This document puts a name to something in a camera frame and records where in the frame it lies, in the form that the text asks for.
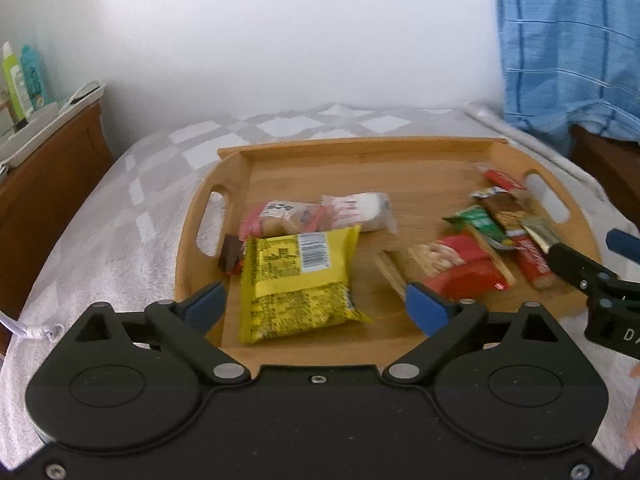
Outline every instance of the white wall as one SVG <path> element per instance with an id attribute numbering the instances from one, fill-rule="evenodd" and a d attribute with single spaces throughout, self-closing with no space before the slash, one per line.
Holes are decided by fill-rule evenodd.
<path id="1" fill-rule="evenodd" d="M 217 114 L 502 99 L 495 0 L 0 0 L 59 97 L 109 85 L 116 152 Z"/>

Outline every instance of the white snack package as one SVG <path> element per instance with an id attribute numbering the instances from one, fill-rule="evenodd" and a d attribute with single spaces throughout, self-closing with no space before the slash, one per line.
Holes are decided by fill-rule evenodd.
<path id="1" fill-rule="evenodd" d="M 385 193 L 358 193 L 347 196 L 322 196 L 322 205 L 332 216 L 332 229 L 343 229 L 361 224 L 361 231 L 380 231 L 386 229 L 398 232 L 396 219 L 391 213 L 389 196 Z"/>

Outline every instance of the white cord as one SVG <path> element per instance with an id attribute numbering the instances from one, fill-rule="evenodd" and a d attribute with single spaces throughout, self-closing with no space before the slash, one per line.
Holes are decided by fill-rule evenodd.
<path id="1" fill-rule="evenodd" d="M 58 341 L 65 333 L 65 326 L 62 323 L 27 326 L 20 321 L 10 318 L 1 310 L 0 323 L 18 337 L 37 340 L 49 339 L 52 343 Z"/>

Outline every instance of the wooden tray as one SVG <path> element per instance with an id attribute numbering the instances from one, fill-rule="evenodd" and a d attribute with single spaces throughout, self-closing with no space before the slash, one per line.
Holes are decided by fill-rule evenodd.
<path id="1" fill-rule="evenodd" d="M 486 187 L 471 166 L 490 160 L 519 181 L 537 173 L 564 202 L 570 217 L 555 229 L 563 240 L 599 261 L 593 235 L 580 208 L 558 179 L 538 162 L 501 139 L 409 137 L 286 142 L 218 150 L 222 161 L 196 192 L 178 247 L 175 295 L 187 298 L 213 280 L 228 285 L 225 317 L 207 335 L 214 345 L 256 373 L 261 364 L 387 366 L 424 339 L 404 304 L 376 269 L 374 255 L 383 248 L 435 240 L 448 226 L 441 218 L 469 206 L 469 193 Z M 212 192 L 226 198 L 222 233 L 237 234 L 244 213 L 260 202 L 318 202 L 323 194 L 343 196 L 364 191 L 387 193 L 398 220 L 398 234 L 363 233 L 353 263 L 351 286 L 357 308 L 374 322 L 344 325 L 286 338 L 242 345 L 238 342 L 239 276 L 230 280 L 217 258 L 203 254 L 196 236 Z M 517 310 L 526 300 L 542 302 L 556 317 L 575 314 L 584 296 L 564 284 L 541 294 L 510 264 L 518 284 L 495 291 L 483 301 L 491 310 Z"/>

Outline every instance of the wooden nightstand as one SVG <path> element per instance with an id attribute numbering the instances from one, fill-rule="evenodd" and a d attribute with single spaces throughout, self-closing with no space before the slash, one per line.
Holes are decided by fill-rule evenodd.
<path id="1" fill-rule="evenodd" d="M 640 228 L 640 146 L 637 142 L 605 139 L 580 126 L 571 161 L 602 184 L 611 203 Z"/>
<path id="2" fill-rule="evenodd" d="M 40 269 L 113 164 L 100 104 L 80 112 L 0 183 L 0 308 L 17 319 Z M 10 333 L 0 326 L 0 354 Z"/>

